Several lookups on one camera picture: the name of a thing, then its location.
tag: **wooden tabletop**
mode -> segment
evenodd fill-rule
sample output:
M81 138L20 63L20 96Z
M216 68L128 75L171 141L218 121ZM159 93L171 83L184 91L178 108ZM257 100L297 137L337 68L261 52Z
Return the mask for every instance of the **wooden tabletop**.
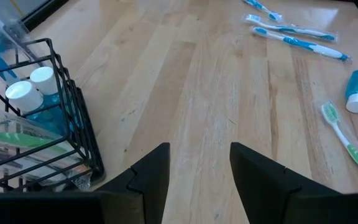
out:
M33 31L82 87L106 181L171 143L164 223L244 223L229 145L253 148L321 184L358 192L358 167L322 119L358 69L351 2L262 1L290 24L338 32L352 64L253 36L241 0L71 0Z

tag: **plastic wrapper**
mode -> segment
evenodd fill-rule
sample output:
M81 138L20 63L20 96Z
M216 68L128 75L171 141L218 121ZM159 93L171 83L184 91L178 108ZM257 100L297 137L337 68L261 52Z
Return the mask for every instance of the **plastic wrapper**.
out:
M275 22L282 22L283 16L279 14L278 12L271 11L266 6L262 5L257 0L242 0L247 4L250 4L251 6L254 6L256 9L261 10L263 12L267 13L267 16L269 19L275 21Z
M339 34L335 32L319 30L314 28L307 28L307 27L299 27L296 25L286 25L280 24L280 26L272 24L267 19L261 18L260 16L256 16L253 14L244 14L241 18L242 22L263 27L266 29L278 31L278 32L285 32L293 35L302 35L304 37L312 37L314 39L328 41L332 43L338 43Z
M338 108L331 101L317 101L315 105L325 123L331 126L344 149L358 165L358 139L349 129Z
M33 121L0 111L0 161L15 156L17 149L20 150L20 153L23 153L60 138L62 137L59 135L39 128L38 124ZM49 161L74 150L75 149L70 145L70 143L63 141L23 158L4 164L3 166L0 166L0 170L8 172L9 174L14 174L20 170ZM87 153L82 147L80 148L80 151L83 155L86 155ZM62 170L68 166L75 165L81 161L83 161L83 157L81 157L78 152L75 152L70 156L66 156L46 166L42 166L36 170L28 172L22 177L27 180L36 180L58 170ZM56 184L61 180L81 174L89 169L90 168L88 166L81 164L64 173L50 177L47 180L42 181L41 184ZM80 190L87 190L90 187L90 173L89 175L82 175L72 182Z
M0 11L3 12L0 13L0 70L15 64L16 54L19 62L34 61L43 56L44 51L41 50L39 45L24 44L32 39L20 18L12 15L9 11L5 11L3 7L0 7ZM40 62L28 67L1 72L0 79L7 85L12 85L20 81L21 78L26 77L28 73L37 67L47 66L48 64L48 62Z
M262 37L268 37L270 39L279 40L279 41L287 43L291 46L299 47L299 48L302 48L302 49L305 49L305 50L308 50L308 51L311 51L311 52L314 52L314 53L317 53L320 55L335 58L335 59L338 59L343 62L347 62L347 63L352 62L350 56L348 56L338 50L335 50L335 49L332 49L332 48L329 48L329 47L326 47L323 45L300 40L295 37L285 35L285 34L282 34L279 32L275 32L275 31L272 31L272 30L269 30L269 29L266 29L263 27L259 27L259 26L252 26L250 28L250 31L252 33L260 35Z

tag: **white toothbrush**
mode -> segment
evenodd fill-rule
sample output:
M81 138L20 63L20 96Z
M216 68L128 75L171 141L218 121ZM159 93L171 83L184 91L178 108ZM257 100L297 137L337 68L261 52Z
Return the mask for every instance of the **white toothbrush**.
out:
M257 0L242 0L242 1L250 4L251 6L254 6L255 8L257 8L259 10L266 12L268 14L269 19L271 19L273 21L281 22L283 20L282 15L280 15L277 12L273 12L273 11L267 9L264 5L259 3Z
M337 41L337 37L329 32L321 32L318 30L305 29L301 27L275 26L275 25L265 24L262 22L260 16L256 16L252 14L244 15L244 17L241 20L243 22L250 22L252 24L261 26L266 29L277 30L282 32L291 32L295 34L310 35L312 37L318 37L319 39L329 40L332 42Z
M251 31L255 34L262 35L264 37L270 37L272 39L281 40L285 43L288 43L293 46L301 47L303 49L316 52L318 54L322 54L328 57L336 58L342 61L349 61L351 58L346 54L340 53L337 50L330 49L329 47L325 47L316 43L306 42L303 40L296 39L294 37L283 35L278 32L270 31L261 27L251 27Z

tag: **black wire basket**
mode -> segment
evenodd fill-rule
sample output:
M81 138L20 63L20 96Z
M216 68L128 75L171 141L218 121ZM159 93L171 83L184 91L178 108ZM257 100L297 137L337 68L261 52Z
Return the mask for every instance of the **black wire basket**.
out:
M0 166L7 164L9 162L15 161L16 159L23 158L25 156L30 156L36 152L40 152L43 149L51 147L53 145L59 144L61 142L68 142L73 147L74 150L64 153L60 156L54 157L53 159L49 159L47 161L42 161L36 166L32 166L16 172L14 174L5 173L3 177L0 178L0 187L7 191L19 191L19 192L31 192L31 191L51 191L55 187L58 187L62 184L66 184L65 190L74 190L75 184L72 183L72 180L76 180L84 175L91 175L90 180L91 183L99 182L104 178L104 167L101 160L101 156L99 153L98 145L96 143L96 138L93 132L93 127L91 124L91 120L86 109L85 101L83 98L83 94L81 89L76 87L75 82L70 78L67 68L65 68L62 64L62 59L59 54L56 54L53 47L52 41L50 39L39 39L31 42L26 42L22 44L22 48L25 51L28 51L28 46L32 44L47 44L49 47L48 55L41 56L39 58L35 58L33 60L24 60L19 61L19 51L23 49L15 49L15 63L10 65L9 68L0 70L1 72L26 67L33 64L42 65L44 62L50 62L52 64L54 74L56 77L58 94L60 99L60 103L56 103L55 105L47 106L42 109L37 109L32 111L31 113L22 114L20 110L18 110L15 106L9 103L9 100L0 94L0 101L4 104L5 112L14 113L17 116L26 118L29 115L49 110L53 107L60 107L63 111L63 120L65 129L67 130L66 135L61 137L60 139L56 139L52 142L48 142L42 146L33 148L31 150L21 151L20 148L16 149L16 155L12 156L8 159L4 159L0 161ZM67 103L64 99L69 99L73 103ZM75 122L80 122L81 125L73 125ZM6 125L6 122L0 122L0 125ZM18 125L16 129L18 132L20 131L20 126ZM72 164L67 167L61 167L61 169L56 169L55 172L39 177L37 179L27 180L23 178L23 176L33 170L36 170L42 166L48 166L51 163L58 161L60 159L64 159L65 157L71 156L74 153L78 153L81 156L80 162L76 164ZM86 165L89 167L88 170L71 176L70 178L66 178L62 181L54 183L52 185L41 185L40 183L44 180L47 180L55 175L67 173L72 168L77 166Z

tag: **bottle cap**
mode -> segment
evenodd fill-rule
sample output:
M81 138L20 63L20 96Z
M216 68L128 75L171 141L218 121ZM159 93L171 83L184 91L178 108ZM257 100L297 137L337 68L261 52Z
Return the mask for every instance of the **bottle cap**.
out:
M358 113L358 93L349 96L346 103L346 109L352 113Z
M5 96L12 104L24 112L31 112L39 108L44 102L41 93L28 81L12 84L5 91Z
M57 93L56 78L51 67L40 67L35 69L30 79L34 82L37 89L44 95Z

